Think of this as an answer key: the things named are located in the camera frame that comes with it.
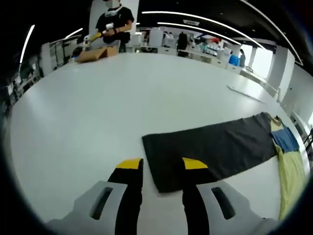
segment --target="office desk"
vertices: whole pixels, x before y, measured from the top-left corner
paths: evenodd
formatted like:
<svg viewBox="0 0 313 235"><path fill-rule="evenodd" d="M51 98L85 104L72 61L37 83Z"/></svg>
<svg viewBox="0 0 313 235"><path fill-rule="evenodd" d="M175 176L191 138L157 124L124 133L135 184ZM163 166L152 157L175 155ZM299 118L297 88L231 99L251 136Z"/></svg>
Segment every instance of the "office desk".
<svg viewBox="0 0 313 235"><path fill-rule="evenodd" d="M253 91L264 103L233 92ZM144 159L139 235L187 234L182 192L160 195L141 137L269 112L297 138L292 121L257 83L198 61L149 53L124 53L93 63L70 63L36 83L12 112L11 146L23 193L43 221L62 218L74 200L128 158ZM225 180L262 217L278 218L278 161Z"/></svg>

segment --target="ceiling light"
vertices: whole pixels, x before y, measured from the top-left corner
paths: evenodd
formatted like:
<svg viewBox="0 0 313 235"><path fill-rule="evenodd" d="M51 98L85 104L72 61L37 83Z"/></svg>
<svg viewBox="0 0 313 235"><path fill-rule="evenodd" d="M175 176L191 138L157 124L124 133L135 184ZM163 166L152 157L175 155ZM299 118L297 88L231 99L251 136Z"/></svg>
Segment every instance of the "ceiling light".
<svg viewBox="0 0 313 235"><path fill-rule="evenodd" d="M245 36L246 38L248 38L249 40L251 40L252 42L254 42L256 45L258 45L260 48L262 49L265 49L261 44L259 44L256 40L254 40L253 38L250 38L248 35L228 26L228 25L225 25L221 22L218 22L218 21L215 21L215 20L212 20L212 19L209 19L209 18L205 18L205 17L202 17L202 16L196 16L196 15L191 15L191 14L187 14L187 13L180 13L180 12L172 12L172 11L143 11L142 14L155 14L155 13L158 13L158 14L172 14L172 15L181 15L181 16L189 16L189 17L194 17L194 18L198 18L198 19L202 19L202 20L205 20L205 21L210 21L212 23L215 23L215 24L219 24L221 26L224 26L226 28L229 28L243 36Z"/></svg>
<svg viewBox="0 0 313 235"><path fill-rule="evenodd" d="M83 28L80 28L80 29L76 30L75 32L72 32L71 34L67 35L67 36L65 37L65 39L66 39L66 38L69 38L70 36L73 36L75 33L78 33L78 32L80 32L80 31L82 31L82 30L83 30Z"/></svg>
<svg viewBox="0 0 313 235"><path fill-rule="evenodd" d="M212 32L212 31L209 31L209 30L206 30L206 29L203 29L203 28L198 28L198 27L194 27L194 26L190 26L190 25L184 25L184 24L179 24L179 23L165 23L165 22L158 22L157 24L165 24L165 25L173 25L173 26L180 26L180 27L186 27L186 28L193 28L193 29L197 29L197 30L201 30L201 31L204 31L204 32L207 32L207 33L211 33L211 34L215 34L217 36L220 36L221 38L225 38L233 43L236 43L238 45L241 45L241 43L231 39L231 38L228 38L226 36L223 36L222 34L219 34L219 33L215 33L215 32Z"/></svg>
<svg viewBox="0 0 313 235"><path fill-rule="evenodd" d="M269 19L269 17L267 17L262 11L260 11L258 8L256 8L255 6L253 6L251 3L247 2L246 0L240 0L240 1L243 2L244 4L250 6L251 8L253 8L253 9L254 9L255 11L257 11L259 14L261 14L265 19L268 20L268 22L270 22L270 23L278 30L278 32L281 33L281 35L286 39L286 41L289 43L289 45L291 46L292 50L294 51L294 53L295 53L296 56L298 57L299 62L301 63L301 65L303 65L303 63L302 63L302 61L301 61L301 58L300 58L298 52L295 50L295 48L293 47L293 45L291 44L291 42L289 41L289 39L285 36L286 33L282 32L282 31L280 30L280 28L279 28L277 25L275 25L273 21L271 21L271 20Z"/></svg>
<svg viewBox="0 0 313 235"><path fill-rule="evenodd" d="M28 40L29 40L29 38L30 38L30 35L31 35L31 33L33 32L33 30L34 30L34 27L35 27L35 25L32 25L32 26L31 26L31 28L30 28L30 30L29 30L29 32L28 32L28 35L27 35L27 37L26 37L26 40L25 40L25 43L24 43L24 46L23 46L23 50L22 50L22 55L21 55L21 59L20 59L20 64L23 62L23 57L24 57L25 49L26 49Z"/></svg>

